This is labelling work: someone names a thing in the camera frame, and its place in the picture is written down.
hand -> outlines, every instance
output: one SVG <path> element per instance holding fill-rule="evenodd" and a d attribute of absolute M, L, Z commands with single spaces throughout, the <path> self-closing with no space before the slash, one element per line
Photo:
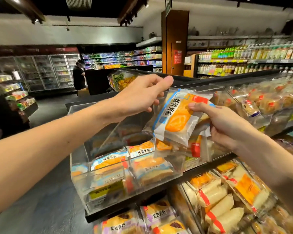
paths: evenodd
<path fill-rule="evenodd" d="M 125 117 L 143 111 L 151 112 L 151 105 L 159 104 L 157 97 L 163 97 L 174 79 L 172 76 L 161 78 L 156 74 L 138 76 L 129 86 L 119 92 L 115 97 L 108 99 L 114 107 L 114 119 L 122 121 Z"/>
<path fill-rule="evenodd" d="M 190 103 L 188 107 L 195 112 L 206 113 L 212 122 L 212 141 L 233 152 L 248 139 L 250 133 L 262 134 L 228 107 L 212 107 L 204 103 Z"/>

red poster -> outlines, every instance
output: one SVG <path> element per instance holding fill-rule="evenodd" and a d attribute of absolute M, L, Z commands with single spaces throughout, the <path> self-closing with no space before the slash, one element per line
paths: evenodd
<path fill-rule="evenodd" d="M 181 56 L 182 51 L 174 50 L 174 64 L 180 64 L 182 62 Z"/>

forearm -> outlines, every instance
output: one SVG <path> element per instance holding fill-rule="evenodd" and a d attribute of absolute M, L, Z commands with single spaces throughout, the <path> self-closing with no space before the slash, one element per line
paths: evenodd
<path fill-rule="evenodd" d="M 0 140 L 0 212 L 109 124 L 104 102 Z"/>
<path fill-rule="evenodd" d="M 287 205 L 293 214 L 293 155 L 259 132 L 251 132 L 235 153 Z"/>

air vent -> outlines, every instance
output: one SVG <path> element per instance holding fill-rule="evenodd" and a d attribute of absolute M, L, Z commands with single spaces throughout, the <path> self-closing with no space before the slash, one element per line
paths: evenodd
<path fill-rule="evenodd" d="M 71 10 L 91 9 L 92 0 L 66 0 L 67 6 Z"/>

black shirt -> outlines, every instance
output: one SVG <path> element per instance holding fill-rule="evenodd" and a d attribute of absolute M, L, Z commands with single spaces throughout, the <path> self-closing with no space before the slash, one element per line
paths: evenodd
<path fill-rule="evenodd" d="M 85 77 L 82 75 L 84 71 L 77 66 L 73 69 L 74 87 L 76 90 L 86 88 Z"/>

